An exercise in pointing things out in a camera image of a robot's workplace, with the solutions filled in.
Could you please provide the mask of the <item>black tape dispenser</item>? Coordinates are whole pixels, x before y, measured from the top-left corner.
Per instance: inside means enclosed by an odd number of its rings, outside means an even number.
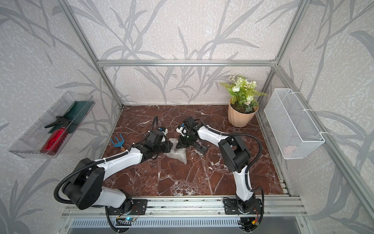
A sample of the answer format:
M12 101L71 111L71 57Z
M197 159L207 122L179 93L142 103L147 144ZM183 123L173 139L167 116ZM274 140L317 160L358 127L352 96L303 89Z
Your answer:
M208 151L208 147L203 145L203 143L200 140L196 140L193 143L193 147L200 152L202 155L205 155Z

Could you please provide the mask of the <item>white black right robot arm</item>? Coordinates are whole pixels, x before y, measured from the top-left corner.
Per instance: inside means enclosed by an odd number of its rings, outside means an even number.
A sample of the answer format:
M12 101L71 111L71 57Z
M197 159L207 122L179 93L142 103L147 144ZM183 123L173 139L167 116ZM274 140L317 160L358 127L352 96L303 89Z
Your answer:
M246 133L225 133L203 124L195 127L182 124L177 127L176 131L180 134L178 148L192 146L205 154L207 147L201 143L203 140L219 147L226 167L233 172L237 199L241 202L248 202L255 198L255 189L250 184L249 169L262 155L263 146L257 137ZM250 159L250 151L242 136L250 137L258 143L259 150L253 160Z

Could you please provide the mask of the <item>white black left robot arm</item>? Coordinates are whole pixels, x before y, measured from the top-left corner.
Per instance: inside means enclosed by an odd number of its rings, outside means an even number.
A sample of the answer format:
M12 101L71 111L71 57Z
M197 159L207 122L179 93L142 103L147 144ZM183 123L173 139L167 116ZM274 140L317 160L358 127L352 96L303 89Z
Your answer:
M54 190L57 202L74 204L81 210L91 206L123 207L127 196L118 189L103 186L108 177L148 160L159 153L169 153L173 143L166 140L153 149L146 145L132 147L120 154L97 161L83 159L72 173L67 175Z

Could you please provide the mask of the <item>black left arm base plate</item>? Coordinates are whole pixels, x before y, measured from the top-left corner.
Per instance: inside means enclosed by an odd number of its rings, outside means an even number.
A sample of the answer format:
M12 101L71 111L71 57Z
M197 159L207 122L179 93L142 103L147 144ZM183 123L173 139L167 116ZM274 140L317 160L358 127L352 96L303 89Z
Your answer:
M126 200L119 208L108 208L109 215L145 215L148 205L147 199Z

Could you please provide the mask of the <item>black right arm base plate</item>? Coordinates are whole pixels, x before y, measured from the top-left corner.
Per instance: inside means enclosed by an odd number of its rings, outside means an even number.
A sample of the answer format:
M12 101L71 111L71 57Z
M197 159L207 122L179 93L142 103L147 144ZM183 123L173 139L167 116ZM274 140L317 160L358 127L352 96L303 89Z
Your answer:
M226 215L260 215L263 213L261 199L250 198L248 201L223 198Z

